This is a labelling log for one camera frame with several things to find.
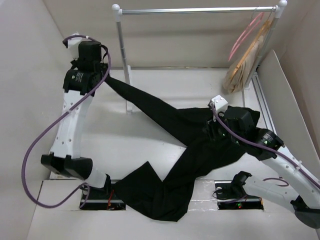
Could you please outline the black trousers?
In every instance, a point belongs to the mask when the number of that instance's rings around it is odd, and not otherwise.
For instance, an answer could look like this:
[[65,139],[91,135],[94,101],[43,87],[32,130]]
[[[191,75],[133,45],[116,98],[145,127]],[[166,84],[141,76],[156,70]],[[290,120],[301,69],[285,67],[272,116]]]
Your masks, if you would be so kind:
[[105,82],[174,139],[160,150],[143,147],[145,162],[114,184],[116,196],[147,218],[178,222],[188,211],[196,179],[236,163],[245,151],[228,139],[209,139],[203,131],[213,116],[208,107],[176,108],[119,79]]

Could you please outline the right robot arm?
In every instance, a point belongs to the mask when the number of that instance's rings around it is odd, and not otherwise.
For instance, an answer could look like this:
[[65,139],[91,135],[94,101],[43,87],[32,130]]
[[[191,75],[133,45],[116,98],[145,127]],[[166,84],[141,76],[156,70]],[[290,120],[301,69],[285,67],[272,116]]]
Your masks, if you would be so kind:
[[240,171],[221,194],[231,199],[256,196],[275,203],[312,229],[320,227],[320,180],[297,160],[273,131],[258,128],[250,108],[209,103],[212,118],[205,130],[214,142],[226,140],[274,170],[287,182],[279,186]]

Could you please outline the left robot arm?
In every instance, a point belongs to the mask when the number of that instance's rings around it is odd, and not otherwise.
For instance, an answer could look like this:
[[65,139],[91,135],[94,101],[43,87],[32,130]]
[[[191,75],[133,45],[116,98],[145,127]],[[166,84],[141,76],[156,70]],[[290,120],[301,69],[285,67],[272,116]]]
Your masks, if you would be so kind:
[[86,182],[104,199],[112,191],[110,178],[94,166],[91,158],[81,156],[81,139],[96,86],[108,64],[102,62],[102,45],[98,41],[79,41],[71,49],[75,59],[63,81],[62,120],[49,153],[41,157],[41,164],[55,174]]

